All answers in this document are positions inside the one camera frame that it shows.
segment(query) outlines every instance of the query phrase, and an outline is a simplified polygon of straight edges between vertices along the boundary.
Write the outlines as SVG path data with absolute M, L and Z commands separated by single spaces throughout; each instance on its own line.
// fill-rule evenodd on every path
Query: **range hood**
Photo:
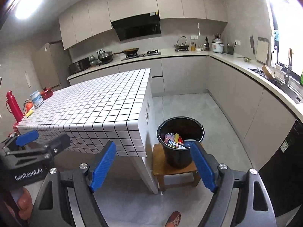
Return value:
M 159 13 L 145 13 L 112 22 L 120 41 L 146 35 L 160 34 Z

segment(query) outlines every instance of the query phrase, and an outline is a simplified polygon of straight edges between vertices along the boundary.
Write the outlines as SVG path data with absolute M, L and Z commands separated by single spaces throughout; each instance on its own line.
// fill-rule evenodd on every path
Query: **shoe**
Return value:
M 172 223 L 175 227 L 177 227 L 180 223 L 181 220 L 181 213 L 179 211 L 174 211 L 168 218 L 165 226 L 168 223 Z

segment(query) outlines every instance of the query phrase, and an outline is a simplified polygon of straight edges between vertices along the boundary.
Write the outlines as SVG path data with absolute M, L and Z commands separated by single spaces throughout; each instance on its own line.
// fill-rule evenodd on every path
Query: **thermos handle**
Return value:
M 9 101 L 6 101 L 6 102 L 5 102 L 6 108 L 7 108 L 7 110 L 8 110 L 10 113 L 13 113 L 13 112 L 11 112 L 11 111 L 9 110 L 9 108 L 7 107 L 8 102 L 9 102 Z

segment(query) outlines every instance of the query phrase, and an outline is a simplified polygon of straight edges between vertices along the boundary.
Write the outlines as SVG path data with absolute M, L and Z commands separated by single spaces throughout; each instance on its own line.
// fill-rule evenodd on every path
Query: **window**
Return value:
M 293 50 L 292 71 L 301 76 L 303 71 L 302 22 L 303 8 L 297 0 L 269 0 L 277 22 L 278 61 L 288 65 L 288 50 Z

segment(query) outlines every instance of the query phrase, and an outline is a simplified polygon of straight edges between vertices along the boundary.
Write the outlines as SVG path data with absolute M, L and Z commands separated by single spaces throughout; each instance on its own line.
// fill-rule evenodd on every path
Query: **bucket rim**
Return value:
M 161 139 L 161 137 L 160 137 L 160 135 L 159 135 L 160 129 L 162 128 L 162 126 L 163 126 L 166 122 L 171 121 L 171 120 L 174 120 L 174 119 L 187 119 L 187 120 L 192 120 L 192 121 L 196 122 L 196 123 L 201 127 L 202 132 L 203 132 L 202 137 L 201 137 L 201 139 L 199 140 L 199 143 L 202 142 L 202 140 L 203 140 L 203 138 L 204 138 L 204 136 L 205 136 L 205 130 L 204 130 L 203 125 L 202 125 L 199 121 L 197 121 L 197 120 L 195 120 L 195 119 L 193 119 L 193 118 L 185 117 L 185 116 L 177 116 L 177 117 L 169 118 L 169 119 L 163 121 L 163 122 L 161 123 L 161 125 L 159 125 L 159 127 L 158 127 L 158 129 L 157 129 L 157 138 L 158 138 L 158 141 L 162 144 L 162 146 L 165 146 L 165 147 L 167 147 L 167 148 L 170 148 L 170 149 L 176 150 L 176 151 L 186 151 L 186 150 L 189 150 L 189 149 L 190 149 L 190 147 L 189 147 L 189 148 L 173 148 L 173 147 L 171 147 L 171 146 L 168 146 L 168 145 Z

